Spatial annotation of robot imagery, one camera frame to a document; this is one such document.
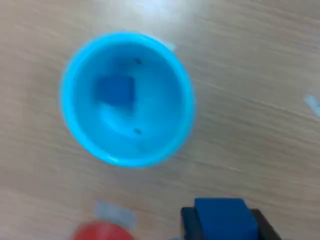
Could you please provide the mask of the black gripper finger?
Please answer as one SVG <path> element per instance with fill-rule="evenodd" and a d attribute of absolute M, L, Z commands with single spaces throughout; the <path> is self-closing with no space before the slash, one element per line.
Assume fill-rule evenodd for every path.
<path fill-rule="evenodd" d="M 251 213 L 258 225 L 258 240 L 281 240 L 279 234 L 259 209 L 252 208 Z"/>
<path fill-rule="evenodd" d="M 204 234 L 197 210 L 194 207 L 182 207 L 180 215 L 183 238 L 185 240 L 203 240 Z"/>

